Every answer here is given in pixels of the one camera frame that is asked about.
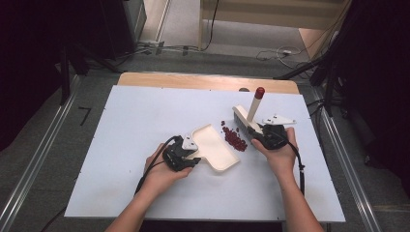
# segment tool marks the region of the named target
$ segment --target red granule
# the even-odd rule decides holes
[[[244,139],[240,138],[238,128],[236,129],[237,132],[233,129],[230,130],[228,127],[223,127],[222,130],[225,133],[225,141],[227,141],[235,150],[244,152],[247,149],[248,145]]]

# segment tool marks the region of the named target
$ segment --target wooden table edge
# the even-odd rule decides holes
[[[258,87],[264,87],[267,93],[300,94],[297,84],[292,80],[231,75],[124,72],[121,74],[117,85],[222,91],[239,91],[241,88],[246,88],[251,92],[256,91]]]

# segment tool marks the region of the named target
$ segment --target wire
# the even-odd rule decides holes
[[[305,166],[302,164],[302,159],[301,159],[301,155],[298,152],[298,149],[291,143],[289,142],[289,140],[287,140],[287,144],[289,144],[289,146],[292,148],[293,152],[296,155],[296,158],[298,159],[298,164],[299,164],[299,188],[301,189],[301,192],[303,195],[305,195]]]
[[[157,161],[157,158],[158,158],[158,157],[160,156],[160,154],[162,153],[163,149],[165,149],[165,147],[168,145],[168,143],[169,143],[171,140],[174,140],[174,139],[177,138],[177,137],[178,137],[178,136],[172,136],[171,138],[169,138],[168,140],[166,140],[166,142],[161,146],[160,150],[157,152],[157,154],[155,155],[154,159],[151,161],[151,163],[148,165],[147,169],[145,170],[144,175],[142,175],[141,179],[139,180],[138,185],[136,186],[136,190],[135,190],[135,193],[134,193],[134,194],[137,194],[137,193],[139,192],[139,190],[140,190],[141,187],[142,187],[142,184],[144,184],[145,179],[147,178],[148,173],[151,171],[151,169],[153,169],[153,167],[155,167],[156,165],[158,165],[158,164],[161,163],[161,162],[159,162],[159,163],[154,164],[155,161]]]
[[[57,213],[57,215],[55,215],[41,230],[41,232],[45,232],[45,230],[52,224],[52,222],[54,222],[54,220],[56,220],[58,217],[60,217],[60,215],[62,215],[65,211],[67,210],[67,206],[64,207],[60,212]]]
[[[292,70],[296,69],[295,67],[291,67],[290,65],[284,63],[284,62],[282,61],[282,59],[279,57],[279,54],[278,54],[278,53],[279,53],[280,49],[283,48],[283,47],[286,47],[286,46],[284,45],[284,46],[281,46],[280,48],[277,49],[277,57],[278,57],[278,59],[280,60],[280,62],[281,62],[284,66],[286,66],[286,67],[288,67],[288,68],[290,68],[290,69],[292,69]],[[296,46],[289,46],[289,47],[294,47],[294,48],[298,49],[299,51],[297,52],[297,54],[300,54],[300,53],[302,52],[301,49],[299,49],[299,48],[296,47]]]
[[[212,36],[213,36],[213,33],[214,33],[215,16],[217,16],[217,10],[218,10],[218,4],[219,3],[220,3],[220,0],[217,0],[217,5],[215,6],[214,16],[212,18],[212,24],[211,24],[211,38],[209,39],[208,45],[204,49],[201,49],[201,51],[204,51],[204,50],[208,49],[209,45],[211,44]]]

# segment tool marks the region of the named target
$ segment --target black cable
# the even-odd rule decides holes
[[[45,230],[52,224],[52,222],[54,222],[54,220],[56,220],[58,217],[60,217],[60,215],[62,215],[66,210],[67,210],[67,206],[64,207],[60,212],[58,212],[57,215],[55,215],[55,216],[45,225],[45,227],[42,229],[41,232],[45,232]]]
[[[214,10],[214,17],[212,18],[212,24],[211,24],[211,38],[209,39],[208,45],[204,49],[201,49],[201,51],[204,51],[204,50],[208,49],[209,45],[211,44],[212,36],[213,36],[213,32],[214,32],[215,16],[217,15],[217,9],[218,9],[218,4],[219,3],[220,3],[220,0],[217,0],[217,5],[215,6],[215,10]]]
[[[144,184],[144,182],[145,182],[145,178],[147,178],[147,175],[148,175],[148,173],[151,171],[151,169],[153,169],[154,166],[160,164],[160,162],[159,162],[159,163],[156,163],[156,164],[154,164],[154,163],[155,163],[155,161],[157,161],[157,158],[160,156],[160,154],[162,153],[163,149],[165,149],[165,147],[168,145],[168,143],[169,143],[171,140],[174,140],[174,139],[177,138],[177,137],[178,137],[178,136],[172,136],[171,138],[169,138],[168,140],[166,140],[166,142],[161,146],[160,150],[157,152],[157,154],[155,155],[154,159],[153,159],[153,160],[151,161],[151,163],[148,165],[147,170],[145,170],[144,175],[142,175],[141,179],[139,180],[138,185],[136,186],[136,190],[135,190],[135,193],[134,193],[134,194],[136,194],[137,192],[139,192],[139,190],[140,190],[141,187],[142,187],[142,184]]]
[[[303,195],[305,195],[305,171],[304,168],[305,166],[302,164],[302,159],[301,155],[299,154],[298,149],[289,141],[287,141],[287,144],[292,148],[293,152],[296,155],[296,158],[298,159],[298,164],[299,164],[299,188],[301,189],[301,192]]]

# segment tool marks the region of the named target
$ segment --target white plastic holder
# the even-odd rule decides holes
[[[268,125],[292,125],[296,124],[296,120],[294,119],[289,119],[283,116],[280,116],[278,114],[275,114],[274,116],[264,119],[262,121],[264,124]]]

